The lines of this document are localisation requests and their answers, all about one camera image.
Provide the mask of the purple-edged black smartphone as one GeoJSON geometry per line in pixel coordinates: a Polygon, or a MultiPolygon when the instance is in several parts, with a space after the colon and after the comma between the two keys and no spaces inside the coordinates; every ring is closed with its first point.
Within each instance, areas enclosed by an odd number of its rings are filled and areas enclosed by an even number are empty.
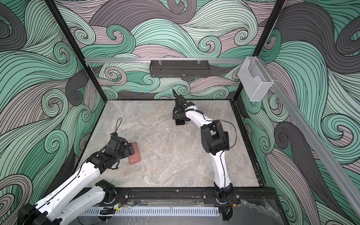
{"type": "Polygon", "coordinates": [[[176,119],[175,120],[175,124],[177,126],[181,126],[181,125],[185,125],[186,121],[185,120],[180,120],[180,119],[176,119]]]}

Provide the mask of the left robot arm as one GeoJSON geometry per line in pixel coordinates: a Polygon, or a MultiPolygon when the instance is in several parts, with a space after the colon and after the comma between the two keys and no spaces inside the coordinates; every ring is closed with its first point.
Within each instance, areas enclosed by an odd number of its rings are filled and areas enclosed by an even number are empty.
{"type": "Polygon", "coordinates": [[[57,189],[34,205],[24,205],[19,210],[17,224],[67,225],[97,203],[112,204],[117,193],[115,186],[106,180],[97,182],[80,197],[77,194],[104,171],[118,169],[120,160],[137,154],[138,150],[136,142],[128,142],[116,132],[111,133],[109,142],[91,154],[80,169],[57,189]]]}

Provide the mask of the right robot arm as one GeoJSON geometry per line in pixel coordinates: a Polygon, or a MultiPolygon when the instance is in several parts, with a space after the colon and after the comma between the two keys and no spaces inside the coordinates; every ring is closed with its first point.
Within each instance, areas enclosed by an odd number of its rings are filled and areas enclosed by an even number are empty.
{"type": "Polygon", "coordinates": [[[225,162],[225,152],[230,150],[228,132],[224,131],[220,120],[205,116],[193,102],[188,102],[175,90],[172,93],[175,101],[172,119],[177,126],[193,122],[200,128],[202,147],[209,154],[214,170],[215,197],[219,203],[224,204],[233,192],[225,162]]]}

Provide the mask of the pink phone case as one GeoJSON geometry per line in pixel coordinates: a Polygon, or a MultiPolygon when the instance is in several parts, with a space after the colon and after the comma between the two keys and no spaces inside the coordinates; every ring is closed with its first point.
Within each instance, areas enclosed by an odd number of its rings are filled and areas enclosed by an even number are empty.
{"type": "Polygon", "coordinates": [[[141,154],[137,142],[132,142],[131,144],[132,144],[132,152],[134,154],[130,155],[128,160],[131,165],[134,165],[141,162],[141,154]]]}

